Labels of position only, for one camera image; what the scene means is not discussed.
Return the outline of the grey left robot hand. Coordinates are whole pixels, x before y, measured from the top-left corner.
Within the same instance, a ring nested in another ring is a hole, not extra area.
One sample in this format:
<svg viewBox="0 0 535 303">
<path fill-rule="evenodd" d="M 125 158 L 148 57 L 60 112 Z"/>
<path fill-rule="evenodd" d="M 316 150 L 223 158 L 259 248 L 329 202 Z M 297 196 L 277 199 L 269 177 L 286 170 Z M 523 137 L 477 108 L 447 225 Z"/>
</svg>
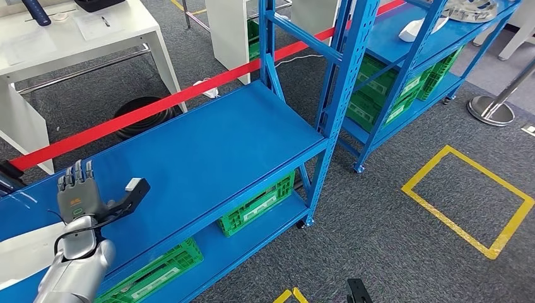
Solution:
<svg viewBox="0 0 535 303">
<path fill-rule="evenodd" d="M 65 223 L 83 215 L 92 215 L 97 220 L 107 215 L 108 208 L 101 198 L 91 160 L 85 163 L 85 169 L 81 159 L 68 167 L 58 178 L 57 188 L 57 204 Z"/>
</svg>

